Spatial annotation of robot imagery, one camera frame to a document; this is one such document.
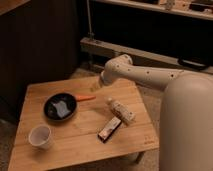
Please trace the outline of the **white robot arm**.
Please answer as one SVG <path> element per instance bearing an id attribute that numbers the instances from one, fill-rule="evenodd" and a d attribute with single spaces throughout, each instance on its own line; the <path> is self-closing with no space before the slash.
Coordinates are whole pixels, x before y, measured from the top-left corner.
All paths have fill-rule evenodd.
<path id="1" fill-rule="evenodd" d="M 163 92 L 159 171 L 213 171 L 213 75 L 135 66 L 124 54 L 106 62 L 100 82 L 119 78 Z"/>

